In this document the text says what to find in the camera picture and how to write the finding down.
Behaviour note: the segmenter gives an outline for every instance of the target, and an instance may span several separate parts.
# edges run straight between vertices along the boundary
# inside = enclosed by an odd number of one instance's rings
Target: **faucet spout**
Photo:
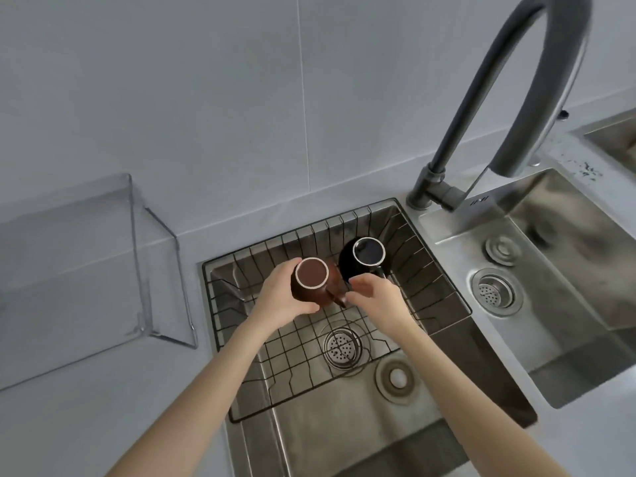
[[[528,94],[504,142],[488,168],[504,177],[517,175],[544,141],[576,78],[587,45],[592,0],[522,0],[508,17],[481,62],[446,135],[406,198],[411,208],[431,202],[455,210],[466,192],[444,182],[446,164],[495,83],[519,40],[543,13],[547,14],[543,52]]]

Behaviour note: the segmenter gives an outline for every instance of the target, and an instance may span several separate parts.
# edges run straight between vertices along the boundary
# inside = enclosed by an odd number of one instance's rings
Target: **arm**
[[[265,340],[315,303],[291,296],[291,273],[301,258],[279,264],[265,280],[250,316],[107,477],[189,477],[221,426],[250,364]]]
[[[482,477],[570,477],[442,352],[410,315],[400,289],[371,274],[346,294],[416,367],[451,430]]]

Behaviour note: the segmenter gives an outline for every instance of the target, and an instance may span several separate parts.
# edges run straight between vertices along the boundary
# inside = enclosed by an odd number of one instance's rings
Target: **sink basin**
[[[553,407],[636,362],[636,241],[556,170],[420,223]]]
[[[336,257],[371,235],[388,277],[443,351],[520,425],[536,413],[470,318],[464,297],[395,200],[298,228],[202,265],[217,349],[249,313],[275,264]],[[406,380],[391,385],[393,371]],[[398,346],[358,308],[302,315],[260,350],[227,421],[237,476],[444,475],[467,461]]]
[[[576,133],[636,174],[636,109],[586,125]]]

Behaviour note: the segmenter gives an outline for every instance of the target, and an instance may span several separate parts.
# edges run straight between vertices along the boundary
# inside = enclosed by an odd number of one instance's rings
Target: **white ring on mug base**
[[[355,255],[355,247],[356,247],[356,246],[360,243],[360,241],[365,240],[365,239],[371,239],[371,240],[376,241],[376,242],[380,245],[380,247],[382,248],[382,257],[381,257],[381,258],[380,258],[380,260],[379,260],[377,263],[375,263],[375,264],[367,264],[367,263],[363,263],[363,262],[362,262],[362,261],[360,261],[360,260],[357,258],[357,256]],[[353,248],[351,248],[351,252],[352,252],[352,253],[353,253],[353,255],[354,255],[354,259],[355,259],[358,263],[360,263],[360,264],[361,264],[361,265],[363,265],[363,266],[367,266],[368,268],[374,268],[374,267],[376,267],[376,266],[379,266],[380,264],[382,264],[382,262],[384,261],[384,258],[387,256],[387,250],[386,250],[386,248],[384,247],[384,244],[382,244],[382,241],[380,241],[379,239],[376,239],[376,238],[372,238],[371,236],[365,236],[365,237],[360,238],[359,240],[357,240],[357,241],[355,242],[355,244],[354,244],[354,247],[353,247]]]
[[[327,272],[326,276],[324,277],[324,281],[322,283],[320,283],[318,286],[306,286],[302,283],[302,281],[300,280],[300,278],[298,278],[298,269],[300,268],[300,265],[305,263],[305,261],[308,261],[309,259],[317,259],[318,261],[320,261],[322,263],[322,265],[324,266],[325,271]],[[296,265],[296,269],[294,270],[294,277],[296,278],[296,281],[298,281],[298,284],[300,286],[302,286],[305,289],[318,289],[318,288],[322,288],[327,280],[329,279],[329,266],[327,266],[327,263],[325,263],[322,259],[320,259],[319,257],[306,257],[304,258],[302,261],[300,261],[300,263],[298,263]]]

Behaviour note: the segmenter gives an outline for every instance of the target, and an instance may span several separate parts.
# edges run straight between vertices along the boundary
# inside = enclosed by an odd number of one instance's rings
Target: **grout line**
[[[312,191],[311,178],[309,177],[309,141],[307,140],[307,112],[305,110],[305,74],[303,72],[303,42],[300,35],[300,0],[296,0],[296,19],[298,20],[298,51],[300,54],[300,88],[303,96],[303,124],[305,125],[305,154],[307,157],[307,189]]]

